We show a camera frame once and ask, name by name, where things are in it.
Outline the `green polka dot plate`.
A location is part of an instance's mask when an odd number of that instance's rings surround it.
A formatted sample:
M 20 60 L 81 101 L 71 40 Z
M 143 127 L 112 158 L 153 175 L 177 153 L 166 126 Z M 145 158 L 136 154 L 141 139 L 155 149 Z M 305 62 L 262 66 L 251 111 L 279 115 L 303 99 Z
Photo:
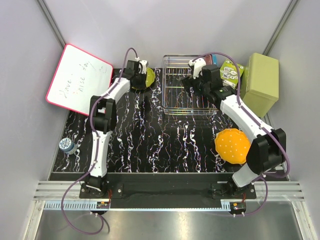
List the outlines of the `green polka dot plate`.
M 148 67 L 146 75 L 147 75 L 147 77 L 146 77 L 146 86 L 147 86 L 147 88 L 149 88 L 155 81 L 155 72 L 153 71 L 152 68 Z

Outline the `pink polka dot plate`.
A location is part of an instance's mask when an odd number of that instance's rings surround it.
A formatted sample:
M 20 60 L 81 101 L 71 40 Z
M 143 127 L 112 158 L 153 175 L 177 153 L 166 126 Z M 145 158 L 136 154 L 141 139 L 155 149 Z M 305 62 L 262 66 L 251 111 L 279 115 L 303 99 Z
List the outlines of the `pink polka dot plate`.
M 205 60 L 206 65 L 212 65 L 213 62 L 213 57 L 211 54 L 207 54 L 203 57 L 203 59 Z

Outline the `blue polka dot plate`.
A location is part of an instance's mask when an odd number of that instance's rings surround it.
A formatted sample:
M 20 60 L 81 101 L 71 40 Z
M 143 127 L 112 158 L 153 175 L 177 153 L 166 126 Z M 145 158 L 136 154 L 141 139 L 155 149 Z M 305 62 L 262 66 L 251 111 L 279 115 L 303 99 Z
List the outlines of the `blue polka dot plate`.
M 212 62 L 213 62 L 213 64 L 218 65 L 218 60 L 217 60 L 216 55 L 215 55 L 215 54 L 212 54 L 211 57 L 212 57 Z

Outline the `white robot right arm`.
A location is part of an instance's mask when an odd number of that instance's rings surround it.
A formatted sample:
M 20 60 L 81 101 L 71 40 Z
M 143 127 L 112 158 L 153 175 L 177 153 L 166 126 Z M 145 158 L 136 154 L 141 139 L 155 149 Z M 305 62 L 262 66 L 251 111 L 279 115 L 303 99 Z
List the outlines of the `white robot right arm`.
M 245 164 L 232 175 L 227 185 L 228 195 L 239 198 L 245 187 L 260 175 L 285 162 L 286 133 L 260 120 L 238 98 L 233 87 L 223 85 L 217 65 L 198 61 L 190 61 L 188 65 L 191 74 L 182 79 L 185 91 L 205 97 L 214 104 L 236 123 L 250 142 Z

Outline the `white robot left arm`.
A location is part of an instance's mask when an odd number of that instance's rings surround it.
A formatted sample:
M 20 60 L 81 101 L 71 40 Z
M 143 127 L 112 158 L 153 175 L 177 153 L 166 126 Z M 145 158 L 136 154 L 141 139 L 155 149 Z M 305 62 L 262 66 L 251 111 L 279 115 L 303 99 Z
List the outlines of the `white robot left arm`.
M 90 99 L 89 121 L 93 142 L 89 171 L 83 181 L 97 198 L 108 193 L 107 154 L 109 140 L 117 124 L 117 103 L 132 88 L 145 90 L 148 87 L 148 69 L 146 60 L 128 60 L 126 68 L 121 70 L 108 90 Z

